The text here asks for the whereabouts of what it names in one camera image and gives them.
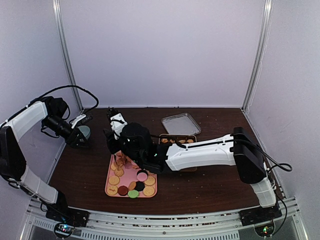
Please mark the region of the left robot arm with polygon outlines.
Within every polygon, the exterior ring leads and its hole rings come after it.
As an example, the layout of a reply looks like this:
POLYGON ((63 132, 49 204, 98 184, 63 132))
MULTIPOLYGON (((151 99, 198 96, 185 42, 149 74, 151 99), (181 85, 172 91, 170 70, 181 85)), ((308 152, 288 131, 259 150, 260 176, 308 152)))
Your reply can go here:
POLYGON ((64 193, 49 186, 29 168, 19 146, 20 139, 41 122, 43 129, 54 131, 56 137, 64 138, 72 148, 87 147, 88 140, 78 124, 88 118, 83 113, 68 123, 64 118, 68 109, 61 97, 39 97, 7 119, 0 127, 0 175, 12 187, 37 197, 47 207, 47 218, 83 226, 89 212, 70 208, 64 193))

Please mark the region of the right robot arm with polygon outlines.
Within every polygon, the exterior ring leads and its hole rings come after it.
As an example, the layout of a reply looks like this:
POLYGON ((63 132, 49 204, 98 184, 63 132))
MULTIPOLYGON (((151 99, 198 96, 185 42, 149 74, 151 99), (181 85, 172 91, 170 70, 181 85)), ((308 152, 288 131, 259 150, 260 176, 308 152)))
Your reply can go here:
POLYGON ((154 174, 204 166, 236 166, 240 180, 249 184, 259 201, 256 216, 266 221, 276 212, 276 194, 261 149, 242 127, 232 134, 193 143, 156 144, 149 130, 132 122, 119 130, 104 129, 111 154, 122 152, 139 168, 154 174))

